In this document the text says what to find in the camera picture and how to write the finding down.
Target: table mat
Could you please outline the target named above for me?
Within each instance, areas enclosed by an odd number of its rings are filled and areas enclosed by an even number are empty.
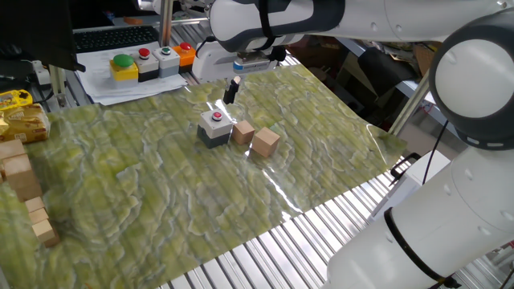
[[[24,204],[0,185],[0,267],[13,288],[155,288],[386,171],[403,141],[366,123],[305,67],[110,107],[49,114],[26,146],[62,242],[39,244]],[[269,158],[207,149],[200,113],[280,135]]]

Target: black cable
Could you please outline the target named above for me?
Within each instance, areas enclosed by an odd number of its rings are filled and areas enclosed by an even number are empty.
[[[38,83],[38,92],[41,95],[41,97],[43,98],[43,90],[41,90],[41,85],[39,85],[39,83]],[[47,97],[44,97],[42,100],[34,101],[34,104],[46,103],[53,95],[54,95],[54,91],[51,90],[50,93],[48,93]]]
[[[207,36],[207,38],[205,40],[203,40],[202,44],[200,44],[200,46],[196,50],[196,54],[194,56],[196,56],[196,58],[198,58],[198,52],[200,51],[200,49],[202,49],[203,45],[205,43],[212,43],[214,41],[216,41],[216,38],[214,36]]]
[[[34,104],[42,104],[42,103],[45,103],[47,102],[52,96],[54,96],[54,92],[51,91],[50,93],[48,93],[48,96],[45,97],[44,99],[42,100],[38,100],[38,101],[35,101]]]
[[[432,162],[432,157],[434,157],[435,149],[437,148],[437,145],[439,145],[439,142],[441,141],[441,137],[443,137],[444,131],[447,129],[448,126],[448,120],[444,123],[443,129],[441,129],[441,132],[439,133],[439,136],[437,137],[437,140],[435,141],[434,149],[432,149],[432,153],[430,154],[430,158],[428,159],[428,165],[426,165],[426,171],[425,171],[425,177],[423,178],[422,185],[425,185],[426,176],[428,176],[428,169],[430,168],[430,163]]]
[[[512,268],[512,269],[511,269],[511,272],[510,272],[510,273],[508,273],[508,276],[507,276],[507,278],[505,279],[504,283],[503,283],[503,284],[501,284],[500,289],[504,289],[504,288],[505,288],[505,286],[507,286],[508,280],[510,280],[510,279],[511,279],[511,277],[512,277],[512,275],[513,275],[513,274],[514,274],[514,268]]]

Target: black keyboard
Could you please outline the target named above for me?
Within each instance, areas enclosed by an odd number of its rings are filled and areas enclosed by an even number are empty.
[[[151,26],[131,26],[73,34],[77,53],[132,47],[155,42],[158,37],[159,33]]]

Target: yellow button base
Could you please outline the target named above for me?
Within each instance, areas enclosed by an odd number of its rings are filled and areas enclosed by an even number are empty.
[[[129,79],[137,79],[139,77],[139,70],[137,65],[133,63],[130,67],[122,68],[114,64],[114,61],[109,61],[111,67],[111,74],[115,81],[124,81]]]

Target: white paper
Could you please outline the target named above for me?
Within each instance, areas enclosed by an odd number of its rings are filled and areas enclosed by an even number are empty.
[[[131,55],[141,48],[151,51],[159,48],[159,43],[149,43],[136,47],[125,47],[109,51],[81,53],[77,55],[78,62],[86,66],[86,72],[78,72],[79,80],[86,93],[96,103],[103,105],[118,104],[125,101],[154,96],[161,92],[171,91],[187,85],[180,75],[173,75],[165,79],[152,79],[139,83],[136,87],[116,89],[111,77],[109,60],[121,53]]]

